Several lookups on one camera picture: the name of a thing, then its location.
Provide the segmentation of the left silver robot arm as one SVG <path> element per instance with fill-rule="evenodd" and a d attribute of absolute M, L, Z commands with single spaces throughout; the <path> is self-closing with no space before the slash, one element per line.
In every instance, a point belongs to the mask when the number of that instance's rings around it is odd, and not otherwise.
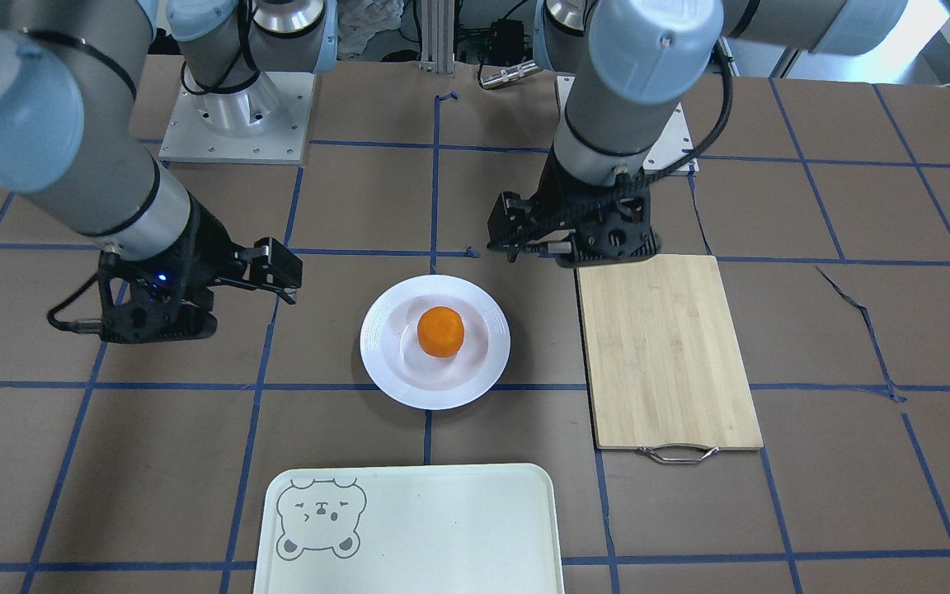
<path fill-rule="evenodd" d="M 589 1 L 576 75 L 532 198 L 501 195 L 487 247 L 510 260 L 551 253 L 577 268 L 655 256 L 650 188 L 684 169 L 722 134 L 734 76 L 721 38 L 830 55 L 863 55 L 900 21 L 905 1 Z M 646 172 L 647 154 L 709 64 L 722 104 L 708 135 Z"/>

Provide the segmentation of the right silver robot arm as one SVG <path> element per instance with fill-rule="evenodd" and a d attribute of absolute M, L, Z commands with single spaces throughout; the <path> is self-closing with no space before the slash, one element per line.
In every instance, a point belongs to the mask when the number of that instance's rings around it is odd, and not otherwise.
<path fill-rule="evenodd" d="M 102 341 L 191 341 L 216 329 L 214 287 L 293 304 L 303 264 L 243 247 L 166 161 L 300 162 L 313 79 L 338 58 L 335 1 L 170 1 L 184 63 L 159 155 L 129 132 L 155 1 L 19 1 L 0 29 L 0 186 L 101 249 L 101 316 L 50 326 Z"/>

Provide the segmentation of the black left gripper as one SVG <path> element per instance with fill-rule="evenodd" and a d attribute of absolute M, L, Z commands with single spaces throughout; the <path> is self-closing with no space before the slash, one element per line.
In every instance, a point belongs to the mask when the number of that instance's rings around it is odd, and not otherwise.
<path fill-rule="evenodd" d="M 557 257 L 564 267 L 652 258 L 662 241 L 651 225 L 650 186 L 660 179 L 657 173 L 619 173 L 607 186 L 592 185 L 566 172 L 551 152 L 531 198 L 529 242 L 568 232 L 570 252 Z"/>

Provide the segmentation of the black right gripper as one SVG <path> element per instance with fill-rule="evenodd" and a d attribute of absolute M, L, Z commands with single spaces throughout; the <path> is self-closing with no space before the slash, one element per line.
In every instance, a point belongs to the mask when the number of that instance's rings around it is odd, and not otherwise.
<path fill-rule="evenodd" d="M 214 287 L 255 290 L 245 279 L 244 248 L 196 199 L 188 225 L 165 252 L 127 261 L 103 252 L 98 262 L 101 339 L 113 343 L 192 341 L 216 330 Z"/>

